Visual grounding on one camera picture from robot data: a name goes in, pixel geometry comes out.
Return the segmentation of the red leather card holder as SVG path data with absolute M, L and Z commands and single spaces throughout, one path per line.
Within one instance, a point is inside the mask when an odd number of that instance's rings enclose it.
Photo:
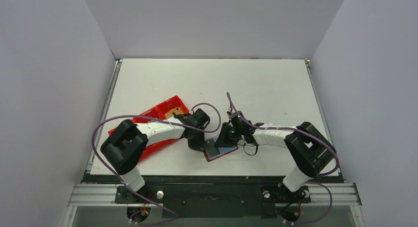
M 218 138 L 218 135 L 216 135 L 216 136 L 214 136 L 212 138 L 206 139 L 206 142 L 209 139 L 213 139 L 214 141 L 216 141 L 217 138 Z M 238 150 L 239 148 L 238 148 L 238 146 L 233 146 L 233 147 L 218 147 L 218 149 L 220 151 L 220 155 L 217 156 L 215 159 L 218 159 L 218 158 L 223 157 L 223 156 L 225 156 L 225 155 L 227 155 L 229 153 L 232 153 L 232 152 Z M 215 160 L 215 159 L 209 160 L 208 157 L 207 157 L 207 155 L 205 154 L 205 150 L 203 150 L 203 153 L 204 153 L 204 156 L 205 156 L 207 162 L 211 162 L 211 161 Z

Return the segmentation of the dark green VIP credit card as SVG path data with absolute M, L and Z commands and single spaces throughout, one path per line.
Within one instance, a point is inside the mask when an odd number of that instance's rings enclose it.
M 205 154 L 209 160 L 215 159 L 220 155 L 219 149 L 215 146 L 215 141 L 213 139 L 207 140 L 207 143 L 204 146 Z

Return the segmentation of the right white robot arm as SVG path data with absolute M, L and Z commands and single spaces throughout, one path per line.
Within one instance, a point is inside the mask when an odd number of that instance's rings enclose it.
M 240 111 L 229 113 L 229 121 L 221 126 L 216 147 L 233 147 L 240 140 L 258 148 L 275 146 L 288 149 L 295 167 L 283 179 L 290 191 L 298 191 L 336 158 L 336 150 L 310 122 L 296 127 L 277 127 L 265 123 L 253 124 Z

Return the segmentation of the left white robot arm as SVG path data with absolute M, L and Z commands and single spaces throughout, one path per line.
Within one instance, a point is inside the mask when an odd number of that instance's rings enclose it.
M 122 182 L 138 191 L 145 186 L 145 180 L 137 164 L 148 146 L 186 138 L 190 148 L 203 148 L 203 130 L 209 122 L 210 117 L 202 109 L 197 109 L 193 114 L 173 115 L 161 122 L 134 123 L 126 119 L 104 141 L 100 151 Z

